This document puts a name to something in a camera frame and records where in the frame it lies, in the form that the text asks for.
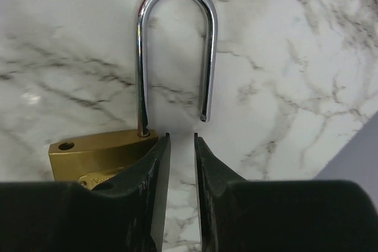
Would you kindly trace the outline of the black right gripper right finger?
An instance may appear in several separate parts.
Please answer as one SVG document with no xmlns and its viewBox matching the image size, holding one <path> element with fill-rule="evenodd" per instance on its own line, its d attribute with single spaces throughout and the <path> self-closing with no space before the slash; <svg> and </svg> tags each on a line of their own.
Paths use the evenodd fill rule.
<svg viewBox="0 0 378 252">
<path fill-rule="evenodd" d="M 376 251 L 377 212 L 350 181 L 249 181 L 194 138 L 203 251 Z"/>
</svg>

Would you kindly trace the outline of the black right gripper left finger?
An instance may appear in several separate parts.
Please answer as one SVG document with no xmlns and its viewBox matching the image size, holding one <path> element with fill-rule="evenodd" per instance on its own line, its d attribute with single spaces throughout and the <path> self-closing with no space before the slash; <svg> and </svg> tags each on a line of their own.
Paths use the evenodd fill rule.
<svg viewBox="0 0 378 252">
<path fill-rule="evenodd" d="M 2 251 L 161 251 L 171 141 L 89 190 L 77 182 L 3 182 Z"/>
</svg>

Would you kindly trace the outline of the brass padlock long shackle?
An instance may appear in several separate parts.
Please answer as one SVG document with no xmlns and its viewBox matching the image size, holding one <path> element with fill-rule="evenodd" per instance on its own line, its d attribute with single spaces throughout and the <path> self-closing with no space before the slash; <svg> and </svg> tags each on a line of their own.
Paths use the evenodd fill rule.
<svg viewBox="0 0 378 252">
<path fill-rule="evenodd" d="M 136 17 L 137 128 L 67 139 L 50 145 L 49 160 L 55 181 L 76 181 L 87 189 L 117 175 L 143 158 L 157 143 L 148 118 L 148 21 L 159 0 L 143 0 Z M 203 70 L 201 72 L 200 120 L 208 122 L 216 62 L 218 17 L 212 0 L 193 0 L 206 20 Z"/>
</svg>

